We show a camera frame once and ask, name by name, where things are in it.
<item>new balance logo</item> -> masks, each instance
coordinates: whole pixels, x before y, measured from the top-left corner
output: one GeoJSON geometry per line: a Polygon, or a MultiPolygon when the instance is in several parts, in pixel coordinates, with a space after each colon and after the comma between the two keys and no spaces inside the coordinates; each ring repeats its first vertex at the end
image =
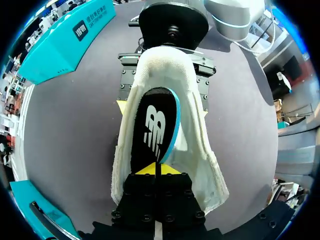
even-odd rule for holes
{"type": "Polygon", "coordinates": [[[159,160],[159,145],[161,145],[164,140],[166,128],[164,113],[162,111],[157,112],[154,106],[149,105],[146,110],[145,126],[149,128],[149,132],[144,133],[143,141],[148,144],[149,148],[151,148],[152,142],[152,151],[155,153],[157,160],[159,160]]]}

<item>yellow marker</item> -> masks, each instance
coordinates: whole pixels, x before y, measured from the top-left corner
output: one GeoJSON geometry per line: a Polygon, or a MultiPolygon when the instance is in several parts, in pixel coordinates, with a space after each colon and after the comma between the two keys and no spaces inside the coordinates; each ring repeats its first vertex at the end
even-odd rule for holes
{"type": "MultiPolygon", "coordinates": [[[[149,166],[138,171],[136,174],[138,174],[138,175],[144,175],[144,174],[155,175],[156,174],[156,163],[155,162],[151,163],[149,166]]],[[[173,167],[171,167],[167,164],[161,164],[161,174],[180,174],[180,172],[175,170],[173,167]]]]}
{"type": "Polygon", "coordinates": [[[123,115],[126,109],[127,101],[117,100],[116,103],[119,105],[120,111],[123,115]]]}

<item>shoe insole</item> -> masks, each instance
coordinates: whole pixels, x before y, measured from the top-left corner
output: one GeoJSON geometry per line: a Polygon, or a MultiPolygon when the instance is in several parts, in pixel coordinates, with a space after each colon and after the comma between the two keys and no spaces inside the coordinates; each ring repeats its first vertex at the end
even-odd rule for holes
{"type": "Polygon", "coordinates": [[[132,173],[168,159],[177,139],[180,117],[180,102],[171,89],[156,87],[142,96],[134,121],[132,173]]]}

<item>gray floor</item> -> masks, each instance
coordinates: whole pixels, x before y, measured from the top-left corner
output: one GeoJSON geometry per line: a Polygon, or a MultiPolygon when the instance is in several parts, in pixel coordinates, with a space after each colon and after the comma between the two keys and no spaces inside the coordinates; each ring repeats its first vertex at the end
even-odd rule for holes
{"type": "MultiPolygon", "coordinates": [[[[122,65],[141,37],[128,21],[142,3],[116,6],[75,72],[34,88],[24,135],[26,169],[34,185],[70,216],[77,230],[111,223],[110,197],[115,145],[121,123],[116,103],[122,65]]],[[[267,79],[254,56],[212,28],[199,46],[215,61],[210,79],[208,137],[230,191],[207,216],[209,229],[225,233],[265,205],[277,160],[276,113],[267,79]]]]}

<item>blue insole trim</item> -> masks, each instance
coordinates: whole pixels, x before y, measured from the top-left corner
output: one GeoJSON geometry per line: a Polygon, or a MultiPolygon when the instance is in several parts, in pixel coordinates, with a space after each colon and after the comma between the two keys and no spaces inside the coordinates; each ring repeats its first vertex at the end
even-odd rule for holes
{"type": "Polygon", "coordinates": [[[174,96],[174,99],[175,99],[176,119],[175,119],[175,126],[174,126],[173,135],[172,135],[172,138],[171,138],[171,142],[170,142],[169,147],[166,150],[163,158],[159,162],[160,164],[164,164],[165,163],[165,161],[168,159],[170,153],[174,149],[174,145],[175,145],[175,142],[176,142],[177,136],[178,136],[179,126],[180,126],[180,119],[181,119],[181,106],[180,106],[179,98],[178,98],[177,94],[172,89],[170,89],[170,88],[167,88],[167,89],[170,90],[170,92],[172,93],[172,95],[174,96]]]}

